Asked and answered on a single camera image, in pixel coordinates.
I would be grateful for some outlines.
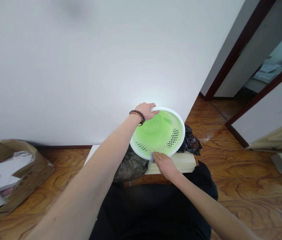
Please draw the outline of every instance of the white basket rim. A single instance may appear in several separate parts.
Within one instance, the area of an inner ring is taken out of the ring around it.
[[[181,131],[180,131],[180,133],[179,133],[179,137],[180,137],[181,139],[184,139],[184,137],[185,137],[185,126],[184,126],[184,122],[183,122],[182,118],[179,116],[179,114],[177,114],[174,110],[172,110],[172,109],[170,109],[170,108],[167,108],[167,107],[153,107],[151,111],[152,111],[152,112],[154,112],[154,111],[166,111],[166,112],[172,113],[175,117],[177,117],[177,119],[182,123],[182,124],[181,124],[181,129],[180,129]],[[172,156],[173,154],[176,153],[177,150],[179,150],[179,148],[181,147],[183,141],[180,141],[178,144],[175,145],[175,149],[176,149],[175,152],[171,152],[171,153],[168,155],[168,157]],[[142,152],[140,152],[140,151],[135,147],[134,141],[133,141],[133,136],[131,137],[130,145],[131,145],[133,151],[134,151],[137,155],[139,155],[140,157],[142,157],[142,158],[144,158],[144,159],[146,159],[146,160],[151,160],[150,157],[146,156],[145,154],[143,154]]]

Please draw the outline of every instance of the beaded bracelet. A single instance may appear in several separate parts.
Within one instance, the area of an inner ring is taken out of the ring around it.
[[[140,126],[142,126],[142,125],[144,124],[144,122],[145,122],[145,117],[144,117],[144,115],[142,114],[142,112],[140,112],[140,111],[138,111],[138,110],[132,110],[132,111],[129,112],[129,115],[130,115],[131,113],[138,114],[138,115],[141,117],[142,121],[140,122],[140,124],[141,124]]]

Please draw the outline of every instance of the cloth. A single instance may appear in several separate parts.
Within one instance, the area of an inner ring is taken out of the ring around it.
[[[199,161],[184,174],[215,200],[217,188],[207,166]],[[90,239],[210,239],[211,227],[173,185],[112,184],[99,211]]]

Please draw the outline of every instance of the hand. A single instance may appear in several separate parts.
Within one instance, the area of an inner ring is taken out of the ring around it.
[[[153,158],[158,165],[160,173],[169,181],[172,182],[172,180],[180,174],[172,159],[164,153],[154,152]]]
[[[140,111],[144,117],[145,120],[148,121],[152,119],[156,114],[158,114],[160,111],[154,111],[151,113],[151,109],[155,107],[154,103],[140,103],[135,110]]]

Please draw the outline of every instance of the plastic basket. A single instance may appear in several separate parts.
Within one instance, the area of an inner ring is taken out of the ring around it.
[[[172,156],[184,141],[185,127],[181,117],[166,107],[152,108],[152,111],[157,110],[160,113],[137,127],[130,141],[134,152],[147,160],[151,159],[152,152]]]

